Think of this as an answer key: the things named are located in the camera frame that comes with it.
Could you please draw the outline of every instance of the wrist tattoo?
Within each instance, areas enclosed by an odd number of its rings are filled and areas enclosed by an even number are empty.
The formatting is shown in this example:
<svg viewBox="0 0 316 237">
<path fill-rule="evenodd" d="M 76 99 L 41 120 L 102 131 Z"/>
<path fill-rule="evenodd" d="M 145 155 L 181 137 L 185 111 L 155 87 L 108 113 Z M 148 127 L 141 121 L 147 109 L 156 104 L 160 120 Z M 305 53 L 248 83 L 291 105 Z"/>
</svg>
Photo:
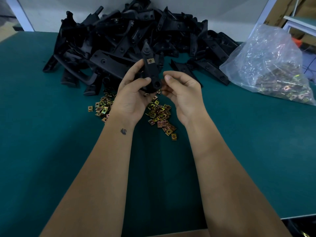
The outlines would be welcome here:
<svg viewBox="0 0 316 237">
<path fill-rule="evenodd" d="M 126 135 L 126 130 L 125 129 L 121 129 L 121 133 L 123 134 L 123 135 Z"/>
</svg>

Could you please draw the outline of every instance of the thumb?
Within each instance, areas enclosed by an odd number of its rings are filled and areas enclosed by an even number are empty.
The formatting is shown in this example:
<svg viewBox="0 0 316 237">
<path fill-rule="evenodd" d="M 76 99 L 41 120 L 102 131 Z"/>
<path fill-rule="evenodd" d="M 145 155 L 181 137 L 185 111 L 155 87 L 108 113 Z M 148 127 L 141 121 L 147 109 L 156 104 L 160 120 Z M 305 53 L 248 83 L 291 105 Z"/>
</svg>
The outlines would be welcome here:
<svg viewBox="0 0 316 237">
<path fill-rule="evenodd" d="M 126 85 L 131 92 L 136 92 L 139 91 L 140 88 L 147 86 L 151 82 L 150 77 L 146 78 L 138 78 L 135 81 L 129 83 Z"/>
<path fill-rule="evenodd" d="M 183 85 L 171 75 L 165 75 L 165 80 L 167 85 L 170 86 L 176 92 L 176 94 L 179 94 L 183 89 Z"/>
</svg>

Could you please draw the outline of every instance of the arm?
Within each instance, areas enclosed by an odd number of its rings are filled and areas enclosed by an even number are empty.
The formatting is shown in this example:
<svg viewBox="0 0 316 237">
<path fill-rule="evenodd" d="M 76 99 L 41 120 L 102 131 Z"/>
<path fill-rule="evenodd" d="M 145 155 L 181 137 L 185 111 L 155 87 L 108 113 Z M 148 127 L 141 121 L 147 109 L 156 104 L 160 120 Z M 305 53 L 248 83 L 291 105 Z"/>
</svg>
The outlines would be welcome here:
<svg viewBox="0 0 316 237">
<path fill-rule="evenodd" d="M 97 143 L 41 237 L 121 236 L 133 130 L 155 95 L 139 91 L 150 78 L 133 81 L 143 64 L 137 62 L 122 80 Z"/>
<path fill-rule="evenodd" d="M 290 237 L 207 114 L 199 83 L 181 72 L 164 76 L 162 93 L 175 103 L 188 132 L 210 235 Z"/>
</svg>

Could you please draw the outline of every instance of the pile of black plastic parts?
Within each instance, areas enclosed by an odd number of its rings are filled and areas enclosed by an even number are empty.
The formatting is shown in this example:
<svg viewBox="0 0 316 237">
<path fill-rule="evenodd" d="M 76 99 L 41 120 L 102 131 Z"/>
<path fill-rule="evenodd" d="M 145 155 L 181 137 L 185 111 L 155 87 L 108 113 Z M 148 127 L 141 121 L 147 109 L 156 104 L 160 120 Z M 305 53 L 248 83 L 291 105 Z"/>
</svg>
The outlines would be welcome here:
<svg viewBox="0 0 316 237">
<path fill-rule="evenodd" d="M 80 80 L 87 85 L 84 95 L 96 95 L 102 83 L 117 90 L 128 69 L 144 59 L 145 65 L 135 78 L 151 77 L 151 83 L 143 90 L 153 93 L 161 88 L 158 75 L 164 66 L 164 56 L 178 57 L 185 52 L 192 58 L 187 63 L 171 60 L 174 70 L 196 79 L 192 70 L 204 69 L 228 85 L 229 80 L 219 66 L 238 43 L 222 32 L 208 30 L 207 20 L 198 22 L 192 15 L 171 13 L 168 7 L 163 11 L 148 8 L 149 5 L 150 0 L 133 0 L 125 4 L 123 11 L 99 18 L 103 10 L 100 7 L 82 23 L 76 23 L 73 13 L 67 11 L 54 53 L 43 71 L 51 72 L 60 63 L 65 67 L 62 84 L 76 87 Z"/>
</svg>

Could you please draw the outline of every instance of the forearm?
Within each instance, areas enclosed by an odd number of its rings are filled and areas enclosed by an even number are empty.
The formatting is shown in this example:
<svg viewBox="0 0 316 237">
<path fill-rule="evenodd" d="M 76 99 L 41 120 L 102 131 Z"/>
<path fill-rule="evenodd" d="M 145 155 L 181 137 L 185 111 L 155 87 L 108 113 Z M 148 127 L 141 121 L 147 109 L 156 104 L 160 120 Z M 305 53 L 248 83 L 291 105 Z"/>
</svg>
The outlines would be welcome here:
<svg viewBox="0 0 316 237">
<path fill-rule="evenodd" d="M 211 236 L 290 236 L 208 115 L 187 131 Z"/>
<path fill-rule="evenodd" d="M 121 236 L 133 130 L 109 118 L 41 236 Z"/>
</svg>

